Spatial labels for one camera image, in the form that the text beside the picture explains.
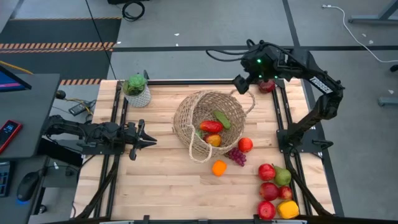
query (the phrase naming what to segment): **red apple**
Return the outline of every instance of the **red apple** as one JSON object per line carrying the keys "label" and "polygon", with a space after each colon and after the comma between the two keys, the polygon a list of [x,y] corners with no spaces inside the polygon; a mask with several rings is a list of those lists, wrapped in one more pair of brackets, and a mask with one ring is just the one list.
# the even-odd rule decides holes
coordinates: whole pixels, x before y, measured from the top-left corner
{"label": "red apple", "polygon": [[292,200],[293,199],[293,192],[292,189],[288,186],[281,186],[279,188],[279,197],[284,200]]}
{"label": "red apple", "polygon": [[275,90],[275,82],[273,80],[268,80],[265,82],[264,80],[259,81],[259,90],[261,93],[270,93]]}
{"label": "red apple", "polygon": [[275,200],[278,193],[278,187],[273,183],[262,183],[260,186],[260,195],[267,201]]}
{"label": "red apple", "polygon": [[257,207],[257,214],[263,220],[273,219],[276,214],[275,206],[270,202],[260,202],[259,206]]}
{"label": "red apple", "polygon": [[276,176],[275,169],[270,164],[263,164],[259,167],[259,177],[263,181],[272,180]]}

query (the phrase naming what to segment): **black mat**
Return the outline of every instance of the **black mat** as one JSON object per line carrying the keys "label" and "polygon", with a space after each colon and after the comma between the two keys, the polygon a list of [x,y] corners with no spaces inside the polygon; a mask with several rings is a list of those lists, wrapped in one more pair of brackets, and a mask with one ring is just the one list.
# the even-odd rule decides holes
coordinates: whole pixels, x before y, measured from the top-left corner
{"label": "black mat", "polygon": [[0,60],[33,73],[59,73],[61,79],[106,79],[109,67],[104,51],[0,54]]}
{"label": "black mat", "polygon": [[[120,19],[95,19],[103,42],[116,42]],[[100,42],[91,19],[10,20],[0,44]],[[4,53],[0,60],[33,73],[59,73],[61,79],[106,79],[109,61],[104,51]]]}
{"label": "black mat", "polygon": [[[95,19],[103,42],[116,42],[120,19]],[[0,34],[0,43],[100,42],[91,19],[10,20]]]}

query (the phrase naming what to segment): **keyboard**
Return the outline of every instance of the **keyboard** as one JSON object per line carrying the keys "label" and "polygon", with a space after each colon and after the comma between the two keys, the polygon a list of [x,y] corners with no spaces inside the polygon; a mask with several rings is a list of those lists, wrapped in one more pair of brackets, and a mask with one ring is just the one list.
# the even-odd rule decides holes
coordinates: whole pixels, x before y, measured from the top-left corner
{"label": "keyboard", "polygon": [[13,171],[12,161],[0,162],[0,197],[8,196]]}

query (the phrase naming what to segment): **basket handle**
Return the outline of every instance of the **basket handle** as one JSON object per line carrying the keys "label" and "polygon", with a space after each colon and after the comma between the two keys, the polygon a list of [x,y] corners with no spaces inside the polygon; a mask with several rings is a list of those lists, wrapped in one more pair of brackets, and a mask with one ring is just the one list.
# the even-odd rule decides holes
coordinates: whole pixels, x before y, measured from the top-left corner
{"label": "basket handle", "polygon": [[195,138],[195,127],[192,124],[189,124],[188,127],[192,128],[191,142],[189,144],[189,157],[191,158],[191,160],[193,160],[194,162],[197,162],[197,163],[205,163],[205,162],[209,161],[209,159],[211,158],[211,155],[213,153],[213,147],[211,146],[211,144],[208,144],[210,147],[210,150],[209,150],[209,154],[207,155],[206,159],[200,161],[193,157],[192,146],[193,146],[193,140]]}
{"label": "basket handle", "polygon": [[[232,95],[236,91],[237,90],[232,90],[229,94]],[[251,107],[246,112],[244,112],[244,115],[248,115],[248,113],[250,113],[250,111],[253,110],[254,106],[256,105],[256,98],[254,97],[253,93],[251,93],[250,91],[247,91],[247,93],[250,95],[251,99],[253,100],[253,103]]]}

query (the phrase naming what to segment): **green pear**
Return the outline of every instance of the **green pear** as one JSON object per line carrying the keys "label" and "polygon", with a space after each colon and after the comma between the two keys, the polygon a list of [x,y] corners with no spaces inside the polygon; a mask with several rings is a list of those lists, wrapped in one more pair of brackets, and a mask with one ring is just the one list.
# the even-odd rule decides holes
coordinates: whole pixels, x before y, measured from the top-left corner
{"label": "green pear", "polygon": [[280,168],[279,166],[275,166],[274,164],[273,166],[276,171],[275,183],[277,185],[290,184],[290,181],[292,180],[292,174],[287,169]]}

